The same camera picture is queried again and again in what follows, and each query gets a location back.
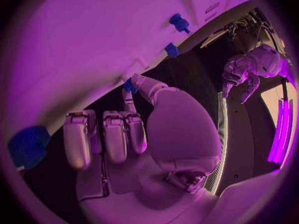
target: purple light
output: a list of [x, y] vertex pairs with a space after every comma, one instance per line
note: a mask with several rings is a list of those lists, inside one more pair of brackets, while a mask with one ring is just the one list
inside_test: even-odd
[[279, 163], [280, 156], [282, 155], [282, 151], [284, 148], [284, 144], [286, 142], [287, 132], [288, 132], [288, 122], [289, 122], [289, 102], [284, 101], [284, 111], [283, 111], [283, 124], [281, 128], [281, 134], [279, 137], [279, 145], [276, 151], [273, 162]]
[[272, 143], [272, 147], [270, 150], [269, 157], [267, 159], [268, 162], [273, 162], [274, 156], [276, 154], [278, 144], [279, 144], [279, 136], [281, 132], [282, 127], [282, 120], [283, 120], [283, 102], [281, 100], [278, 100], [278, 119], [277, 119], [277, 126], [276, 126], [276, 132], [274, 136], [274, 140]]
[[286, 153], [287, 153], [287, 149], [288, 149], [290, 138], [291, 138], [292, 124], [293, 124], [293, 101], [291, 100], [289, 102], [289, 124], [288, 124], [288, 132], [287, 132], [286, 141], [284, 143], [283, 150], [282, 150], [282, 153], [281, 153], [281, 156], [280, 156], [280, 159], [279, 159], [279, 164], [283, 163], [284, 158], [285, 158]]

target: blue object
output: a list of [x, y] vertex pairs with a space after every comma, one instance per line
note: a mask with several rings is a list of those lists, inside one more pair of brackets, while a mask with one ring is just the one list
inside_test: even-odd
[[34, 168], [46, 156], [46, 146], [51, 139], [43, 126], [34, 126], [17, 133], [9, 142], [8, 149], [16, 167]]
[[130, 91], [131, 91], [131, 92], [133, 92], [134, 94], [138, 92], [138, 89], [137, 89], [135, 86], [133, 86], [131, 78], [129, 78], [129, 79], [125, 82], [125, 84], [124, 84], [124, 88], [125, 88], [125, 90], [126, 90], [127, 92], [130, 92]]
[[178, 48], [173, 45], [172, 43], [168, 44], [165, 47], [165, 51], [170, 57], [177, 57], [178, 56]]
[[175, 29], [179, 32], [185, 31], [187, 34], [190, 33], [188, 30], [189, 22], [186, 19], [183, 19], [179, 13], [173, 15], [171, 19], [169, 20], [170, 24], [173, 24], [175, 26]]

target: blue cap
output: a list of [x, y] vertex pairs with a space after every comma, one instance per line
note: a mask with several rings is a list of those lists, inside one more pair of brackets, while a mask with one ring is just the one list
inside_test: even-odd
[[169, 23], [173, 24], [175, 26], [175, 29], [179, 32], [185, 31], [188, 34], [190, 33], [187, 28], [189, 27], [189, 22], [186, 19], [183, 19], [179, 13], [173, 15], [169, 20]]
[[46, 146], [51, 139], [43, 126], [34, 126], [17, 133], [9, 142], [8, 149], [16, 167], [34, 168], [47, 155]]
[[131, 91], [131, 92], [133, 92], [134, 94], [138, 92], [138, 89], [137, 89], [135, 86], [133, 86], [131, 78], [129, 78], [129, 79], [125, 82], [125, 84], [124, 84], [124, 89], [125, 89], [127, 92], [130, 92], [130, 91]]
[[168, 44], [165, 47], [165, 51], [167, 52], [168, 56], [170, 57], [177, 57], [179, 55], [178, 48], [173, 45], [172, 43]]

